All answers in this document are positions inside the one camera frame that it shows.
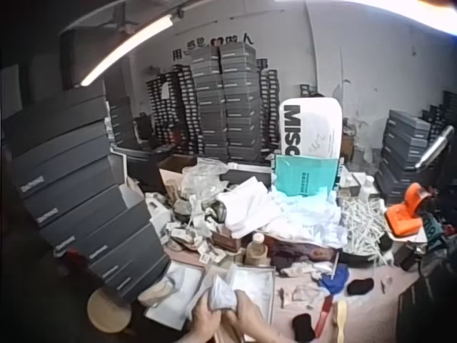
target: blue cloth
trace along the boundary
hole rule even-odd
[[[344,285],[349,279],[349,269],[345,264],[338,264],[336,266],[335,275],[333,280],[331,275],[323,275],[322,279],[319,281],[321,287],[327,288],[330,294],[335,295],[340,293],[344,289]]]

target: bottle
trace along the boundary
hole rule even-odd
[[[368,175],[365,178],[365,183],[360,188],[360,192],[358,193],[359,200],[361,200],[363,202],[367,202],[373,196],[376,196],[378,194],[378,191],[376,190],[373,183],[374,183],[374,177],[371,177]]]
[[[267,265],[266,254],[268,247],[263,243],[265,236],[256,233],[252,237],[252,242],[248,244],[246,249],[246,258],[244,264],[249,266],[262,266]]]

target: red tool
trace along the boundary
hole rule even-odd
[[[333,304],[333,295],[328,295],[323,300],[321,315],[319,316],[319,320],[317,322],[316,328],[314,329],[314,333],[316,334],[316,338],[319,338],[322,335],[323,328],[326,326],[328,313],[330,313],[331,305]]]

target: white wall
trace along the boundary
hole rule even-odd
[[[316,62],[311,28],[304,3],[274,0],[215,0],[185,13],[172,28],[142,44],[135,52],[138,82],[150,79],[148,66],[167,69],[173,64],[189,64],[189,58],[173,61],[172,51],[186,50],[187,42],[244,33],[253,40],[257,58],[267,58],[270,69],[278,69],[280,98],[297,97],[299,84],[316,85]],[[149,102],[145,87],[139,108]]]
[[[381,146],[389,109],[418,116],[441,103],[444,89],[457,91],[448,34],[358,4],[312,2],[308,10],[318,90],[342,97],[343,115],[360,125],[363,148]]]

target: black sock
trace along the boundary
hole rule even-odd
[[[348,295],[364,295],[371,291],[374,287],[374,280],[372,278],[363,279],[363,280],[353,280],[346,291]]]
[[[307,313],[300,314],[292,319],[295,340],[298,343],[311,342],[316,338],[313,327],[311,326],[311,316]]]

